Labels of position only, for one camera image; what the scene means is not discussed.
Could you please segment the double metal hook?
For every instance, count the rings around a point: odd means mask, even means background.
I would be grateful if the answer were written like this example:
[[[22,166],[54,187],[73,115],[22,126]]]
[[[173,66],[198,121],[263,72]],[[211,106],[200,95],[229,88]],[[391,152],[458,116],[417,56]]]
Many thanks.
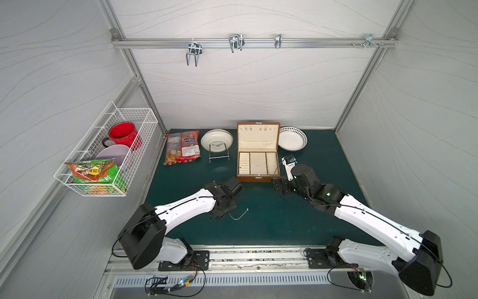
[[[202,54],[202,46],[197,42],[192,42],[188,45],[188,52],[186,53],[186,63],[189,66],[191,58],[194,58],[194,65],[197,67],[199,64],[199,57]]]

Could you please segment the white patterned rim bowl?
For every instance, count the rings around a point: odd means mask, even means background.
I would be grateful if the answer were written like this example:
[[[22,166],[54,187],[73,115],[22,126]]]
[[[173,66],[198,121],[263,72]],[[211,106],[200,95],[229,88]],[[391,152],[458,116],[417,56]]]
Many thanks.
[[[307,145],[308,139],[302,130],[295,127],[281,127],[278,146],[286,151],[299,151]]]

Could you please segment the red candy bag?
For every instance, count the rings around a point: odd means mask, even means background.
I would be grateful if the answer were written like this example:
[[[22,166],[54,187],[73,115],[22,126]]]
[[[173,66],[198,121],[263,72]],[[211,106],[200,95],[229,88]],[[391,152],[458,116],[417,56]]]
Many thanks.
[[[170,133],[167,137],[163,165],[190,163],[200,158],[199,134],[199,130]]]

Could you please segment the grey plate in basket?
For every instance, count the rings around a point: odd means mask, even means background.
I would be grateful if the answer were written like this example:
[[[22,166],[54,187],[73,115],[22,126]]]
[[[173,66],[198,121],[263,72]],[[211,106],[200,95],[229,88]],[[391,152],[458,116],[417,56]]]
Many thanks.
[[[119,168],[123,164],[128,152],[129,147],[126,145],[113,145],[99,152],[95,159],[113,159]]]

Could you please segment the small metal hook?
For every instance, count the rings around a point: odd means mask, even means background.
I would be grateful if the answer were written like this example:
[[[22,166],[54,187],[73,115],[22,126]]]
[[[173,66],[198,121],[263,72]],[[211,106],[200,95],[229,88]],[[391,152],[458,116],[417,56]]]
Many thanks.
[[[282,35],[277,34],[275,36],[275,49],[280,49],[281,48],[281,43],[282,43]]]

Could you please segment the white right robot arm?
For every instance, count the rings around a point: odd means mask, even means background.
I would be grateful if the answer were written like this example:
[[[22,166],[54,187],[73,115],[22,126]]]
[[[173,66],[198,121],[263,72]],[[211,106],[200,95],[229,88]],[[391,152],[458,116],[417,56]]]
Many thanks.
[[[331,267],[364,265],[397,276],[415,292],[433,296],[443,265],[441,238],[430,230],[418,232],[365,206],[333,184],[323,184],[312,168],[283,158],[286,174],[273,178],[278,194],[295,193],[313,208],[352,224],[378,240],[380,246],[335,237],[324,258]]]

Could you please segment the speckled cream plate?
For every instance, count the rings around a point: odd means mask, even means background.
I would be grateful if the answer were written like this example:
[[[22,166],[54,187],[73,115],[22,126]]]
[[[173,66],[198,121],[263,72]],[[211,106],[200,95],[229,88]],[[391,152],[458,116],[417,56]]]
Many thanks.
[[[228,148],[230,148],[234,142],[234,137],[226,130],[213,129],[204,134],[200,143],[204,149],[209,150],[208,145],[214,141],[225,142]]]

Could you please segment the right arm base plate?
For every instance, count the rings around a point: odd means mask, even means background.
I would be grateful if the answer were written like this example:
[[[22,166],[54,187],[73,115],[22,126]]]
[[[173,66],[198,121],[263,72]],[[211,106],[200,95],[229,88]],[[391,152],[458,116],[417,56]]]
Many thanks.
[[[356,269],[357,264],[346,263],[337,252],[327,249],[305,248],[302,254],[306,258],[310,269],[332,269],[332,268],[352,268]]]

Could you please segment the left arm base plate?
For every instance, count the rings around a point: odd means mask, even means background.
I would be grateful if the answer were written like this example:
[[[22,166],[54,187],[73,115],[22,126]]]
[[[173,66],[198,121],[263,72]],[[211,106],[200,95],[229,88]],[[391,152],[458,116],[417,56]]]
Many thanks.
[[[210,262],[210,252],[208,250],[198,250],[188,253],[179,263],[160,261],[158,270],[160,272],[178,272],[208,270]]]

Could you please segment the green snack bag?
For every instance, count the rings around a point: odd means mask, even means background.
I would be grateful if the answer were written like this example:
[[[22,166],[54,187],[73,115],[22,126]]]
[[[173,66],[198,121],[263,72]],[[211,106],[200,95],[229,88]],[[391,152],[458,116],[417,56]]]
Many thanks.
[[[128,185],[114,159],[65,163],[72,173],[74,189],[86,196],[123,196]]]

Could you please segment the red enamel mug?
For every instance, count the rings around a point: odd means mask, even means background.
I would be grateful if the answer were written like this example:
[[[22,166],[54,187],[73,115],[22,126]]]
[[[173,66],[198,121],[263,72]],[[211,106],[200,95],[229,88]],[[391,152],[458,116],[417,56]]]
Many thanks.
[[[113,125],[108,131],[108,136],[102,139],[102,145],[105,148],[109,147],[107,142],[127,146],[133,151],[140,149],[143,145],[135,124],[131,122],[120,122]]]

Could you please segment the metal bracket hook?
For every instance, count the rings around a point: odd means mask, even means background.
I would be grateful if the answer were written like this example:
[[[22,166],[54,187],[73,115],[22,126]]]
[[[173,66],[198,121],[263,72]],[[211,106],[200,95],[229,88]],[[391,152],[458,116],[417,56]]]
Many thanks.
[[[362,49],[367,49],[367,48],[381,48],[384,47],[384,44],[382,42],[375,42],[374,41],[374,35],[369,34],[365,40],[359,44],[356,43],[351,43],[352,47],[361,47]]]

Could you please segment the brown jewelry box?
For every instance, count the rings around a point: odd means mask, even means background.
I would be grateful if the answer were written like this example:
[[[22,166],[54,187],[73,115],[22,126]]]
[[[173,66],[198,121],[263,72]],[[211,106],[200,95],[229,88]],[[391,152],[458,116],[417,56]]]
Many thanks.
[[[244,183],[269,183],[280,177],[278,122],[237,123],[237,179]]]

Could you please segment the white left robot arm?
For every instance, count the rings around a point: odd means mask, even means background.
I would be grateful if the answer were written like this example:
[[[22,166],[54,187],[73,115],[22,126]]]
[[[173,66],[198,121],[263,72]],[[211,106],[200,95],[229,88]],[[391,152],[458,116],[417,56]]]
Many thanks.
[[[155,259],[176,267],[190,267],[194,251],[183,239],[167,235],[177,226],[201,214],[220,219],[237,208],[235,196],[243,186],[236,178],[226,183],[213,181],[198,192],[162,206],[144,203],[135,210],[117,241],[134,270],[139,270]]]

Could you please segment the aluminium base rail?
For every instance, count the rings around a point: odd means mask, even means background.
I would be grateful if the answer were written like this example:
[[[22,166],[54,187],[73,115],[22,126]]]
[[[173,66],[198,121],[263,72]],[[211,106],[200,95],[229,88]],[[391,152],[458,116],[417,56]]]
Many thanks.
[[[339,247],[337,245],[194,245],[192,250],[208,250],[210,252],[208,270],[213,273],[307,272],[316,270],[308,267],[306,258],[302,254],[307,247],[332,250],[337,252],[346,263],[357,264],[366,269],[381,270],[387,273],[396,271],[391,261],[396,260],[398,255],[385,246],[365,245],[349,240],[345,240],[341,246],[345,250],[343,254],[338,253]],[[159,259],[155,259],[144,268],[134,270],[128,259],[113,256],[108,261],[104,274],[156,274],[160,273],[158,270],[159,262]]]

